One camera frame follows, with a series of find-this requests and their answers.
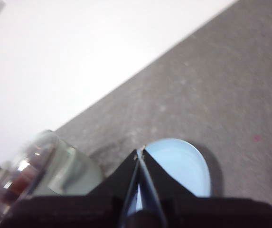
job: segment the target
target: gray carpet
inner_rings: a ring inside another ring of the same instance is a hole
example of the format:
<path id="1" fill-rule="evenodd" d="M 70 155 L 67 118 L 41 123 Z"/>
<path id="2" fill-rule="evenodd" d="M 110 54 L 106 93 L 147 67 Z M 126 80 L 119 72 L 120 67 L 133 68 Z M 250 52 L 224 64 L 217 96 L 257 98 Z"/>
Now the gray carpet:
<path id="1" fill-rule="evenodd" d="M 184 139 L 213 195 L 272 204 L 272 1 L 237 2 L 57 133 L 106 175 L 132 149 Z"/>

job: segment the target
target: pink speck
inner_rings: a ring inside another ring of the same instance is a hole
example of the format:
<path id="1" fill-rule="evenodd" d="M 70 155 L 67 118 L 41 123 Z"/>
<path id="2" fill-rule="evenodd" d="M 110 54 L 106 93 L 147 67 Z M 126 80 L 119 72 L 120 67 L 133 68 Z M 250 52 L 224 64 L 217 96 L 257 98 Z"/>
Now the pink speck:
<path id="1" fill-rule="evenodd" d="M 261 140 L 261 136 L 256 134 L 256 135 L 253 136 L 253 140 L 254 140 L 255 142 L 258 142 L 258 141 Z"/>

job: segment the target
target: light blue bowl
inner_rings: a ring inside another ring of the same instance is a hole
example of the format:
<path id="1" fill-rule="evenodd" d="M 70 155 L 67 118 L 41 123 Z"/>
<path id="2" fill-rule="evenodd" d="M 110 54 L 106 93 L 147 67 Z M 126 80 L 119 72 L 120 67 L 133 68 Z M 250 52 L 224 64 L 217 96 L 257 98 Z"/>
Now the light blue bowl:
<path id="1" fill-rule="evenodd" d="M 211 180 L 206 161 L 191 144 L 161 139 L 146 146 L 147 152 L 182 186 L 197 197 L 210 197 Z"/>

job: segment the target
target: white wall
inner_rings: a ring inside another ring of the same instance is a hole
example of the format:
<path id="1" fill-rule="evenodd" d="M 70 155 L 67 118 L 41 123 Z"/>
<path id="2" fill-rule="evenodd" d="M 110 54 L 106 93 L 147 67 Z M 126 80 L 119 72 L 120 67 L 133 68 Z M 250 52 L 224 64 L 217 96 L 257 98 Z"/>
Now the white wall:
<path id="1" fill-rule="evenodd" d="M 0 162 L 55 130 L 235 0 L 8 0 L 0 14 Z"/>

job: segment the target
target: black plastic part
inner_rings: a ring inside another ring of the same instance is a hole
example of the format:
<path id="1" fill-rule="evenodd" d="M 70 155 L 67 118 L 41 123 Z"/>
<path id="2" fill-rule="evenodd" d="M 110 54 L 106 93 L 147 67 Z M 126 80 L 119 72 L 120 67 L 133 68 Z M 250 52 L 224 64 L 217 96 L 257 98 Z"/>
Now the black plastic part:
<path id="1" fill-rule="evenodd" d="M 126 219 L 126 228 L 160 228 L 162 224 L 159 217 L 146 210 L 138 211 Z"/>
<path id="2" fill-rule="evenodd" d="M 124 205 L 121 210 L 121 215 L 118 227 L 124 227 L 126 217 L 136 211 L 137 206 L 137 190 L 139 184 L 139 162 L 137 161 L 134 173 L 131 177 L 128 192 L 125 197 Z"/>
<path id="3" fill-rule="evenodd" d="M 168 227 L 272 228 L 272 206 L 249 199 L 197 198 L 171 178 L 147 152 L 143 155 Z M 134 150 L 108 179 L 86 196 L 18 201 L 0 228 L 117 227 L 136 163 Z M 126 225 L 157 227 L 158 223 L 155 214 L 137 212 L 128 217 Z"/>
<path id="4" fill-rule="evenodd" d="M 155 215 L 160 220 L 160 227 L 166 228 L 168 226 L 167 218 L 164 214 L 159 196 L 158 189 L 156 189 L 153 180 L 150 176 L 149 170 L 146 163 L 144 162 L 145 153 L 142 152 L 142 158 L 139 159 L 140 164 L 140 191 L 141 191 L 141 201 L 144 210 L 148 210 Z"/>

